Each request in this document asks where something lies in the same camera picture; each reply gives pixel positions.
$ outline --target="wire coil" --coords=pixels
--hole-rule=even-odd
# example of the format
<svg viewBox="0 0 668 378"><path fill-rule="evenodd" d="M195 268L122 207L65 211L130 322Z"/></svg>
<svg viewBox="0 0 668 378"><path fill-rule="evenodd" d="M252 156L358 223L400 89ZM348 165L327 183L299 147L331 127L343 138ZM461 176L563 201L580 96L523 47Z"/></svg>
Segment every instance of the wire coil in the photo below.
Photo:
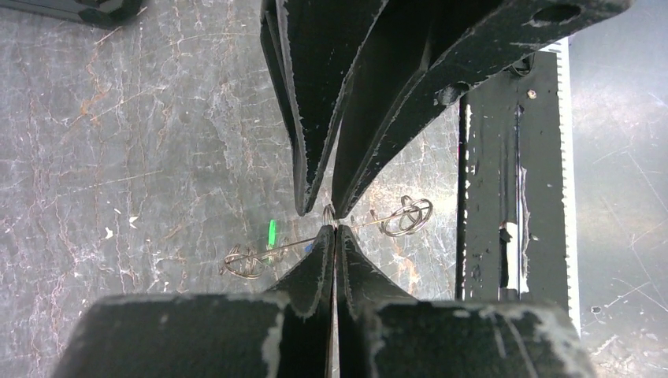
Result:
<svg viewBox="0 0 668 378"><path fill-rule="evenodd" d="M402 235L413 235L420 231L429 218L432 216L434 205L426 198L413 199L407 195L401 197L401 207L392 213L389 217L379 218L376 211L371 209L369 212L373 221L369 223L352 226L352 229L359 229L373 224L378 224L378 230L391 238ZM391 229L390 223L396 222L396 230ZM334 208L327 205L322 211L322 223L337 226ZM255 248L249 246L245 253L239 252L241 245L236 244L223 259L223 265L220 268L220 274L229 271L231 274L246 278L249 280L259 278L264 273L267 266L272 266L283 261L288 249L293 246L313 242L315 238L299 240L298 242L288 243L283 240L284 245L276 248L270 248L264 252L258 253Z"/></svg>

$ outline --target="white strip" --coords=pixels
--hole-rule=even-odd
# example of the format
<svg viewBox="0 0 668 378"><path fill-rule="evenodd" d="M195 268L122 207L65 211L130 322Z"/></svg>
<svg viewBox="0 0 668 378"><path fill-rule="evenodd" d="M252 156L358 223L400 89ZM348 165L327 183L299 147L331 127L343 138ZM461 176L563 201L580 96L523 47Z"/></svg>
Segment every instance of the white strip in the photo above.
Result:
<svg viewBox="0 0 668 378"><path fill-rule="evenodd" d="M566 274L568 307L573 326L580 334L580 283L577 275L577 229L575 221L575 179L573 177L573 108L570 93L568 37L542 49L557 54L559 118L562 136L563 204L566 222Z"/></svg>

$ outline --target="coiled wire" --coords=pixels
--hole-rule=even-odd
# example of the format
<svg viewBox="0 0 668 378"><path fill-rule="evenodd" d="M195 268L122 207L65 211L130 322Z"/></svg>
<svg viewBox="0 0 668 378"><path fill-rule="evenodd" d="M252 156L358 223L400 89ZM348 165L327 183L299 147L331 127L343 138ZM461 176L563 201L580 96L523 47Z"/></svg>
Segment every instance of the coiled wire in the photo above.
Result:
<svg viewBox="0 0 668 378"><path fill-rule="evenodd" d="M434 205L426 198L413 199L407 195L401 197L401 207L392 213L389 217L379 218L376 211L370 210L373 221L369 223L352 226L351 229L359 229L373 224L378 224L378 230L391 237L396 238L402 235L413 235L420 231L429 218L432 216ZM339 221L335 219L334 207L327 205L322 211L322 223L327 225L337 226ZM398 219L396 222L396 229L390 227L390 223ZM259 278L265 271L267 266L272 266L283 261L288 249L300 244L313 242L316 238L299 240L294 243L287 243L284 239L283 246L268 249L264 252L258 253L255 248L249 246L245 252L239 252L241 245L236 244L223 259L223 265L220 268L220 274L229 271L231 274L246 278L249 280Z"/></svg>

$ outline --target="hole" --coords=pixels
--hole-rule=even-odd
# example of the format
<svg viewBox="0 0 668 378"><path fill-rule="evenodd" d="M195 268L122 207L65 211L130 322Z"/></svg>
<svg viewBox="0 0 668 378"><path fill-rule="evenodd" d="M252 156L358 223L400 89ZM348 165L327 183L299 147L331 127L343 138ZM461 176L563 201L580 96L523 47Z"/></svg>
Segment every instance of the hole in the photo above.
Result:
<svg viewBox="0 0 668 378"><path fill-rule="evenodd" d="M469 91L469 84L462 81L448 85L447 87L436 92L436 100L443 106L449 106L459 100L463 94Z"/></svg>
<svg viewBox="0 0 668 378"><path fill-rule="evenodd" d="M580 16L582 9L571 4L558 4L548 6L533 15L532 26L541 28L543 26L565 24Z"/></svg>

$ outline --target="black object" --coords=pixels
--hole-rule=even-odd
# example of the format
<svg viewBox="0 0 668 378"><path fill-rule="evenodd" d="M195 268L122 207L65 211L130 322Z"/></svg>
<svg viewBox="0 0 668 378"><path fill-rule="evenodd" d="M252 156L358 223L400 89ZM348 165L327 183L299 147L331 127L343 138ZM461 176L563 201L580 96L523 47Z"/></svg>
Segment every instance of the black object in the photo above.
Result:
<svg viewBox="0 0 668 378"><path fill-rule="evenodd" d="M557 55L529 61L461 101L456 297L534 297L568 310Z"/></svg>
<svg viewBox="0 0 668 378"><path fill-rule="evenodd" d="M0 0L0 6L113 28L131 20L143 0Z"/></svg>
<svg viewBox="0 0 668 378"><path fill-rule="evenodd" d="M332 201L346 217L380 170L472 88L633 0L265 0L262 47L311 211L340 136Z"/></svg>
<svg viewBox="0 0 668 378"><path fill-rule="evenodd" d="M341 376L592 376L563 311L420 302L323 227L311 253L256 295L125 295L95 303L54 377L328 376L334 261Z"/></svg>

